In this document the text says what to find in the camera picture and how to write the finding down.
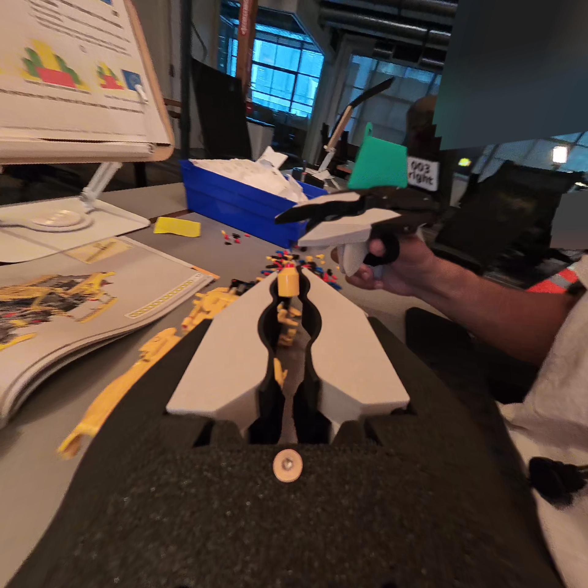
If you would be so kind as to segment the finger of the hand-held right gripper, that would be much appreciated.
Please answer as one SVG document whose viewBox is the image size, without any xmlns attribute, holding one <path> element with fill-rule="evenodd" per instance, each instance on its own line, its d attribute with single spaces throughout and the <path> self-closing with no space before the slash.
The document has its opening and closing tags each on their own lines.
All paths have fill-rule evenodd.
<svg viewBox="0 0 588 588">
<path fill-rule="evenodd" d="M 322 222 L 354 216 L 364 210 L 367 192 L 336 192 L 298 203 L 275 217 L 275 224 L 305 223 L 311 230 Z"/>
<path fill-rule="evenodd" d="M 323 221 L 298 240 L 298 247 L 317 248 L 366 243 L 370 239 L 374 225 L 398 218 L 401 218 L 401 214 L 393 210 L 372 208 L 357 216 Z"/>
</svg>

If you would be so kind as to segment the yellow paper sheet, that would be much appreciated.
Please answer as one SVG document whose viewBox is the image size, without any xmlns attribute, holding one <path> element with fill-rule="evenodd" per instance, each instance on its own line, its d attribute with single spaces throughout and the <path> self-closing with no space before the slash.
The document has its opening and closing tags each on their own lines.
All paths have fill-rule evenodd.
<svg viewBox="0 0 588 588">
<path fill-rule="evenodd" d="M 201 224 L 179 217 L 158 217 L 153 226 L 153 233 L 199 238 L 201 236 Z"/>
</svg>

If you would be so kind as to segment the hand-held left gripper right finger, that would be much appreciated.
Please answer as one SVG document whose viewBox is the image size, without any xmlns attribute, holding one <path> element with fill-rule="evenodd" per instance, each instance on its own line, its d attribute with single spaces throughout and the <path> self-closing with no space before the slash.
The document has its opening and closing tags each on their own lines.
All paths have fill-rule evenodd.
<svg viewBox="0 0 588 588">
<path fill-rule="evenodd" d="M 309 334 L 304 393 L 335 436 L 344 422 L 404 411 L 410 403 L 369 316 L 309 269 L 299 269 L 302 324 Z"/>
</svg>

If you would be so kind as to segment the grey desk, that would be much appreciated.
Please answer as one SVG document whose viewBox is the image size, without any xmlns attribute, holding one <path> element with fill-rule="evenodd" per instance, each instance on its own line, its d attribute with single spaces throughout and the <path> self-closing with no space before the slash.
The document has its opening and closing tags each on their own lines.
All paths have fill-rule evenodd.
<svg viewBox="0 0 588 588">
<path fill-rule="evenodd" d="M 155 235 L 152 228 L 130 238 L 220 277 L 252 280 L 266 265 L 265 257 L 279 246 L 255 237 L 225 246 L 226 226 L 190 213 L 181 183 L 107 192 L 105 202 L 142 217 L 187 217 L 202 225 L 200 238 Z M 14 419 L 1 430 L 1 587 L 6 587 L 33 551 L 58 511 L 82 459 L 83 447 L 72 460 L 56 450 L 88 406 L 113 379 L 136 361 L 138 349 L 161 330 L 178 326 L 190 302 L 155 323 L 99 348 L 56 371 L 28 397 Z"/>
</svg>

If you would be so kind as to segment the black panel lit display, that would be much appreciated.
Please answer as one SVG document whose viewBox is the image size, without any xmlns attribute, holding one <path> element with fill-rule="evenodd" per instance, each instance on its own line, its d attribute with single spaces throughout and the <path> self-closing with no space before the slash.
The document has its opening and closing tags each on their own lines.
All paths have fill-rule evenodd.
<svg viewBox="0 0 588 588">
<path fill-rule="evenodd" d="M 535 268 L 554 253 L 552 223 L 562 195 L 582 181 L 582 172 L 507 160 L 493 175 L 469 184 L 459 210 L 430 247 L 438 257 L 478 275 L 494 267 Z"/>
</svg>

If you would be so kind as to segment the open instruction booklet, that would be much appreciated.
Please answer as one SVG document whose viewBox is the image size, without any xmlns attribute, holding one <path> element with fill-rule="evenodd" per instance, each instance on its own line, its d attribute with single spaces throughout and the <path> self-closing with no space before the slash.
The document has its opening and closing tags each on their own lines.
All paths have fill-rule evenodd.
<svg viewBox="0 0 588 588">
<path fill-rule="evenodd" d="M 129 238 L 1 268 L 1 428 L 56 371 L 164 317 L 213 276 Z"/>
</svg>

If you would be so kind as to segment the blue storage bin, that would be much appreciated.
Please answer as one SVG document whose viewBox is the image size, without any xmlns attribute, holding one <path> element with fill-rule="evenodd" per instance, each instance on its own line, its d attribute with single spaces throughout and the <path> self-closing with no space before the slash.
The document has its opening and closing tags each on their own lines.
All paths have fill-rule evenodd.
<svg viewBox="0 0 588 588">
<path fill-rule="evenodd" d="M 196 168 L 188 159 L 180 166 L 189 210 L 286 248 L 302 236 L 305 223 L 274 223 L 295 205 L 292 201 Z M 298 183 L 308 199 L 326 195 L 319 187 Z"/>
</svg>

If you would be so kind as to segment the person's right hand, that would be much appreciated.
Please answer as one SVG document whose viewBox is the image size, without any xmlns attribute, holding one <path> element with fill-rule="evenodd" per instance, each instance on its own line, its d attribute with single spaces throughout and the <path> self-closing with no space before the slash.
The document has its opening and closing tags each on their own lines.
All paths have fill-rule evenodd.
<svg viewBox="0 0 588 588">
<path fill-rule="evenodd" d="M 376 268 L 362 265 L 354 275 L 345 277 L 346 282 L 363 290 L 416 298 L 432 290 L 442 261 L 414 234 L 401 235 L 398 241 L 399 255 L 393 263 L 381 266 L 380 277 L 376 277 Z"/>
</svg>

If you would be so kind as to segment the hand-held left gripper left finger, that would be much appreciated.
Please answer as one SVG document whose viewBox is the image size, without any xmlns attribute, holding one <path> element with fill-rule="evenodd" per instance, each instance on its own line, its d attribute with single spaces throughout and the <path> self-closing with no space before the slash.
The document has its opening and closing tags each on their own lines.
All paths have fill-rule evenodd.
<svg viewBox="0 0 588 588">
<path fill-rule="evenodd" d="M 250 442 L 279 440 L 276 281 L 276 274 L 266 277 L 212 319 L 167 413 L 233 422 Z"/>
</svg>

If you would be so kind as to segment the pile of small brick pins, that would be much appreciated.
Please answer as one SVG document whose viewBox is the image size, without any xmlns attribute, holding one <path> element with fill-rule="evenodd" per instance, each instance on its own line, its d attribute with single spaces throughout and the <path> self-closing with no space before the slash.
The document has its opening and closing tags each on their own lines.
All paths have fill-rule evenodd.
<svg viewBox="0 0 588 588">
<path fill-rule="evenodd" d="M 342 290 L 338 276 L 333 269 L 326 265 L 326 254 L 324 253 L 314 254 L 309 251 L 303 251 L 302 248 L 296 249 L 295 251 L 285 249 L 276 251 L 272 256 L 267 256 L 266 260 L 268 264 L 261 270 L 263 277 L 270 275 L 272 272 L 279 272 L 285 263 L 293 262 L 296 268 L 307 269 L 334 290 Z"/>
</svg>

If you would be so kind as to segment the wooden post red sign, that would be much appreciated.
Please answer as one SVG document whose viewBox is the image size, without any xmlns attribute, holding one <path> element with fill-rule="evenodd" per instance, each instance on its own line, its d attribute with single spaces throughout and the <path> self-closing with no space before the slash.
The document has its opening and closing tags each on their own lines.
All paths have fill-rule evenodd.
<svg viewBox="0 0 588 588">
<path fill-rule="evenodd" d="M 251 72 L 253 62 L 254 40 L 256 34 L 256 16 L 258 1 L 239 2 L 238 22 L 238 53 L 236 60 L 236 77 L 241 82 L 242 94 L 246 101 L 249 100 L 251 88 Z"/>
</svg>

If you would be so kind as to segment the large paned window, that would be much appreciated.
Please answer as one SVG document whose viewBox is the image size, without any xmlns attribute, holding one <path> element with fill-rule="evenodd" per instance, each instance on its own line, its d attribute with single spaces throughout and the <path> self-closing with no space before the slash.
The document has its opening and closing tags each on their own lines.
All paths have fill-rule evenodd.
<svg viewBox="0 0 588 588">
<path fill-rule="evenodd" d="M 324 55 L 295 17 L 260 8 L 252 50 L 251 102 L 310 119 Z"/>
</svg>

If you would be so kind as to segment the yellow black brick car model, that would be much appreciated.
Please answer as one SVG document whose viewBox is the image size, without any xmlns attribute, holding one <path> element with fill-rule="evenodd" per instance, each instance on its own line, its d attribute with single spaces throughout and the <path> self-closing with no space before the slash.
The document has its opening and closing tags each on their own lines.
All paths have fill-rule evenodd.
<svg viewBox="0 0 588 588">
<path fill-rule="evenodd" d="M 139 358 L 123 375 L 115 378 L 89 406 L 82 419 L 57 448 L 57 454 L 65 459 L 77 455 L 84 438 L 93 439 L 101 430 L 114 408 L 130 392 L 140 379 L 151 368 L 160 364 L 171 354 L 172 349 L 207 319 L 214 319 L 220 312 L 235 303 L 253 286 L 261 283 L 262 277 L 254 282 L 232 280 L 228 288 L 215 288 L 207 293 L 197 293 L 193 301 L 193 309 L 182 321 L 180 334 L 174 327 L 160 331 L 148 340 L 139 350 Z M 302 312 L 296 309 L 291 299 L 283 299 L 276 309 L 277 314 L 277 346 L 290 347 L 296 338 L 299 319 Z M 288 370 L 284 369 L 280 360 L 273 359 L 273 382 L 283 392 Z M 282 415 L 275 414 L 270 419 L 261 417 L 251 424 L 247 431 L 251 444 L 277 445 L 282 436 Z"/>
</svg>

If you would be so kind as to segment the person's right forearm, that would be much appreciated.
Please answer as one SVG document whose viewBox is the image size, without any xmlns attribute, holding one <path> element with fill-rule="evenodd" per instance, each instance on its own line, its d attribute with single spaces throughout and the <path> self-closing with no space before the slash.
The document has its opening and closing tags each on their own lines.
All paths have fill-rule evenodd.
<svg viewBox="0 0 588 588">
<path fill-rule="evenodd" d="M 580 297 L 507 288 L 438 260 L 419 298 L 482 342 L 539 367 Z"/>
</svg>

